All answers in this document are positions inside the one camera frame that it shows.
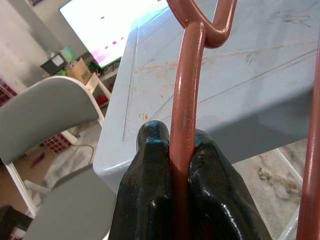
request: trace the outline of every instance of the small desk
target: small desk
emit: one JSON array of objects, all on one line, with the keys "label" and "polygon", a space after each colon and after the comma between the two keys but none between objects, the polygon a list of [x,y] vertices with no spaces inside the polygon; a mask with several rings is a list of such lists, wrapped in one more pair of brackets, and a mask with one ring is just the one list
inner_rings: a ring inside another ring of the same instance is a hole
[{"label": "small desk", "polygon": [[[198,0],[209,19],[215,0]],[[205,49],[196,127],[231,163],[308,134],[320,0],[239,0],[231,34]],[[115,192],[149,120],[171,124],[183,29],[165,5],[129,35],[93,160]]]}]

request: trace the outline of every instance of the white table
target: white table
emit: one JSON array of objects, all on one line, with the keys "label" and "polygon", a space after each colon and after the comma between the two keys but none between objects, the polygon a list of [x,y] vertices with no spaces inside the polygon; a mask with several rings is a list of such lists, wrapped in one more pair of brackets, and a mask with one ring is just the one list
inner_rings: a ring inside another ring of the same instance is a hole
[{"label": "white table", "polygon": [[[196,2],[211,19],[216,1]],[[307,136],[319,13],[320,0],[239,0],[227,42],[205,49],[196,127],[232,163]],[[93,161],[115,192],[140,126],[161,120],[170,129],[182,35],[162,7],[128,38]]]}]

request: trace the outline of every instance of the table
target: table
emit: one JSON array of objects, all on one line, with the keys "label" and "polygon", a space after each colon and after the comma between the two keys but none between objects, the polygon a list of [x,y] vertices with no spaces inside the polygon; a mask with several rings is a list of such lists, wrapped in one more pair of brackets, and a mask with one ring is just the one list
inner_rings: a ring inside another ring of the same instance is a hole
[{"label": "table", "polygon": [[[211,19],[216,1],[196,2]],[[196,127],[231,163],[307,136],[319,12],[320,0],[241,0],[227,42],[205,49]],[[161,120],[170,129],[182,35],[165,3],[129,35],[93,160],[115,192],[140,126]]]}]

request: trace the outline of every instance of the floor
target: floor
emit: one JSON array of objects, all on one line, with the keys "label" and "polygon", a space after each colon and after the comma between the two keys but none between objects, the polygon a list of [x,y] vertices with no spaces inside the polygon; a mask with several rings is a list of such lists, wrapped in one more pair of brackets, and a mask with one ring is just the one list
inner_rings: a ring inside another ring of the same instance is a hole
[{"label": "floor", "polygon": [[[45,157],[36,166],[36,169],[39,169],[36,179],[24,173],[26,168],[20,167],[19,172],[24,178],[35,183],[42,182],[44,186],[52,188],[60,178],[90,162],[92,158],[90,146],[96,149],[100,132],[101,127],[96,122],[84,124],[78,127],[76,133],[79,139],[77,145],[81,146],[73,146],[59,155],[50,153],[46,148],[41,148],[40,152],[45,151]],[[304,170],[306,145],[307,141],[304,139],[281,148],[301,175]],[[38,152],[34,153],[33,157],[27,157],[28,160],[25,162],[28,163],[25,164],[30,165],[32,162],[30,159],[34,159],[34,156],[37,155],[39,155]],[[274,150],[235,163],[233,166],[243,177],[272,239],[277,239],[300,202],[299,184],[292,177],[288,168],[280,162]],[[22,200],[18,191],[15,191],[13,183],[9,184],[8,180],[6,183],[2,182],[3,175],[4,171],[1,169],[0,189],[5,190],[6,194],[1,194],[0,203],[12,204],[23,212],[26,207],[21,207]]]}]

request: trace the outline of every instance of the cardboard box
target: cardboard box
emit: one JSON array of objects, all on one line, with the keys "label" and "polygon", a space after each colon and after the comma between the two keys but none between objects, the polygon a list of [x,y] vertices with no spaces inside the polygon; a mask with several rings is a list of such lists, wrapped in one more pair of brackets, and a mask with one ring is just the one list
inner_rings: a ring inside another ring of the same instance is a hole
[{"label": "cardboard box", "polygon": [[73,67],[67,68],[65,71],[67,76],[79,80],[84,85],[87,84],[92,75],[82,58]]}]

